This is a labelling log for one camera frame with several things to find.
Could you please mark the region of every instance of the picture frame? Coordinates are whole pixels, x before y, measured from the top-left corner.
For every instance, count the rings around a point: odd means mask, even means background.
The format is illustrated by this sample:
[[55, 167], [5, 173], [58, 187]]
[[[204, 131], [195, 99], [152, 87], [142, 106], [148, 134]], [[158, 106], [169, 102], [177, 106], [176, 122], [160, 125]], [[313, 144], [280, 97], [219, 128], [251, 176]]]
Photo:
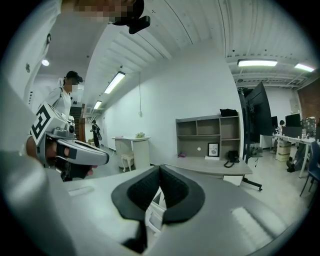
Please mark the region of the picture frame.
[[219, 157], [219, 143], [208, 143], [208, 157]]

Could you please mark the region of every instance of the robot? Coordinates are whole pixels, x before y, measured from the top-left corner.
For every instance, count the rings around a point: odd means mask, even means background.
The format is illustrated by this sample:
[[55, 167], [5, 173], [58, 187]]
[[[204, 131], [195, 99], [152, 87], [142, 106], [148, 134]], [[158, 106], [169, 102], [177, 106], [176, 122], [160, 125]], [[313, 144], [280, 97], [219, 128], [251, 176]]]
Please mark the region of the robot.
[[[36, 154], [45, 168], [56, 169], [61, 178], [84, 178], [91, 166], [105, 165], [109, 155], [102, 149], [76, 140], [75, 125], [67, 121], [52, 106], [44, 102], [36, 113], [37, 119], [30, 129], [36, 144]], [[48, 162], [48, 143], [56, 142], [56, 160]], [[65, 148], [69, 148], [68, 157]]]

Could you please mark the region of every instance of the white counter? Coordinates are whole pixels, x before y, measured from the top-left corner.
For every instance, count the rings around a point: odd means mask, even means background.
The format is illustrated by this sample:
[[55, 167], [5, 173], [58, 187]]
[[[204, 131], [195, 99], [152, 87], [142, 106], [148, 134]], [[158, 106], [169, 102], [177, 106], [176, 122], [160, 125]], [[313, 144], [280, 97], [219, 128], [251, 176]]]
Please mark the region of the white counter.
[[121, 155], [133, 152], [134, 166], [141, 169], [150, 166], [149, 139], [151, 137], [136, 138], [134, 136], [113, 137], [119, 167], [123, 168]]

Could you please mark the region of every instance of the shelf unit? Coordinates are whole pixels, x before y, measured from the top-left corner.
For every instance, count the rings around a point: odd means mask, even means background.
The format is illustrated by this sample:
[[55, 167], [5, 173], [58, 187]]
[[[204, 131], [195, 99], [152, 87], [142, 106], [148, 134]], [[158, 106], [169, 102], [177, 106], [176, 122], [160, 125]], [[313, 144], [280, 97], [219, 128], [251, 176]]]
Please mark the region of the shelf unit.
[[228, 151], [240, 152], [239, 116], [209, 115], [176, 119], [175, 123], [177, 154], [204, 158], [208, 155], [209, 143], [219, 143], [221, 160], [227, 158]]

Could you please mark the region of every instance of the computer monitor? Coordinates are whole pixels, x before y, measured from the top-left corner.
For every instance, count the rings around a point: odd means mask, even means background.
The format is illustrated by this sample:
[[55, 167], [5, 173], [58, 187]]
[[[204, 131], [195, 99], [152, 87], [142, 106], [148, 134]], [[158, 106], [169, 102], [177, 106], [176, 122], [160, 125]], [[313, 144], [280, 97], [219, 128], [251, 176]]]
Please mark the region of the computer monitor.
[[272, 117], [272, 127], [278, 128], [278, 117], [277, 116]]
[[272, 136], [275, 128], [267, 93], [262, 82], [245, 97], [245, 102], [249, 109], [250, 141], [259, 143], [260, 135]]
[[286, 127], [300, 127], [301, 118], [300, 114], [291, 114], [285, 117], [285, 126]]

